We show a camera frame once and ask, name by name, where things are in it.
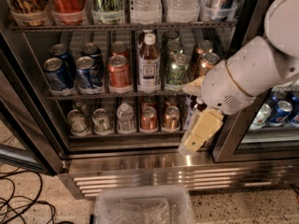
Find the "plastic bin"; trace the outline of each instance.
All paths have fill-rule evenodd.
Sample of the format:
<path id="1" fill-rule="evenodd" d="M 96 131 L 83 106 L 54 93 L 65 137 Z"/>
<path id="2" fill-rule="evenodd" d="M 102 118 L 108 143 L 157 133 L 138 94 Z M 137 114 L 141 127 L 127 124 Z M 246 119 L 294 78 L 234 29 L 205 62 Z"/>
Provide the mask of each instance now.
<path id="1" fill-rule="evenodd" d="M 189 193 L 181 185 L 106 189 L 98 194 L 94 212 L 98 224 L 195 223 Z M 158 214 L 163 221 L 153 220 Z M 130 221 L 118 220 L 125 217 Z"/>

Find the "bottle cap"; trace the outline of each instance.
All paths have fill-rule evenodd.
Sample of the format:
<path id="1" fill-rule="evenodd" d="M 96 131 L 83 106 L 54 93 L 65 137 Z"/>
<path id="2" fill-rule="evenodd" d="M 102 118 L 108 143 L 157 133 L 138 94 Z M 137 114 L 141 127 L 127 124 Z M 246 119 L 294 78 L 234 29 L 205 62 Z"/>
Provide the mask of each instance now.
<path id="1" fill-rule="evenodd" d="M 154 45 L 156 43 L 156 35 L 146 34 L 144 37 L 144 42 L 147 45 Z"/>

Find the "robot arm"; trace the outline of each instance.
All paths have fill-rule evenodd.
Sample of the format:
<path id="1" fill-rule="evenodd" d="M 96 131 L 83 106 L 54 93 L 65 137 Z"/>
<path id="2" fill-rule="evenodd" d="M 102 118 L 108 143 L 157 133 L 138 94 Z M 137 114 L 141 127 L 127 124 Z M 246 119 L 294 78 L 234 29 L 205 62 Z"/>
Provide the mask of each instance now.
<path id="1" fill-rule="evenodd" d="M 233 115 L 251 105 L 263 91 L 299 78 L 299 11 L 295 7 L 299 7 L 299 0 L 275 0 L 265 17 L 266 39 L 256 36 L 205 77 L 183 88 L 197 96 L 198 103 L 205 103 L 207 110 L 192 117 L 180 153 L 198 150 L 221 127 L 223 115 Z"/>

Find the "brown bottle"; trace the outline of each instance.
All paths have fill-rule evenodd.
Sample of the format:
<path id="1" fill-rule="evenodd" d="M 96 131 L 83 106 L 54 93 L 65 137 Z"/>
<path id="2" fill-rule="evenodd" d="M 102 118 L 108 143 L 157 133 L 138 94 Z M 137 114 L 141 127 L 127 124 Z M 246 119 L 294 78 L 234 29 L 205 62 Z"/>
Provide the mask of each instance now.
<path id="1" fill-rule="evenodd" d="M 156 44 L 156 35 L 146 34 L 144 44 L 139 51 L 139 85 L 141 89 L 155 91 L 160 81 L 160 51 Z"/>

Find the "speckled floor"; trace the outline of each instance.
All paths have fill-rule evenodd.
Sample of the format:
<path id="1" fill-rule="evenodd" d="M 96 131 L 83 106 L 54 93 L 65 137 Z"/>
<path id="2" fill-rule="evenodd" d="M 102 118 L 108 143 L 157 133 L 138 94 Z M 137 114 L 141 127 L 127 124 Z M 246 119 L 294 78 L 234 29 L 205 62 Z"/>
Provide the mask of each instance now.
<path id="1" fill-rule="evenodd" d="M 19 146 L 18 141 L 0 122 L 0 143 Z M 0 172 L 7 173 L 15 168 L 0 164 Z M 10 176 L 15 184 L 14 196 L 23 195 L 34 199 L 39 191 L 39 177 L 32 173 Z M 94 211 L 94 201 L 75 200 L 57 176 L 42 175 L 43 188 L 39 201 L 46 201 L 56 209 L 54 222 L 49 222 L 51 211 L 48 205 L 32 206 L 22 214 L 23 220 L 15 218 L 12 224 L 59 223 L 71 221 L 76 224 L 89 224 L 90 215 Z M 13 184 L 6 179 L 0 179 L 0 223 L 7 211 L 2 207 L 13 193 Z M 190 192 L 192 209 L 196 224 L 298 224 L 299 207 L 295 192 L 290 186 L 251 189 L 217 189 L 209 191 Z M 13 198 L 12 207 L 24 205 L 25 200 Z"/>

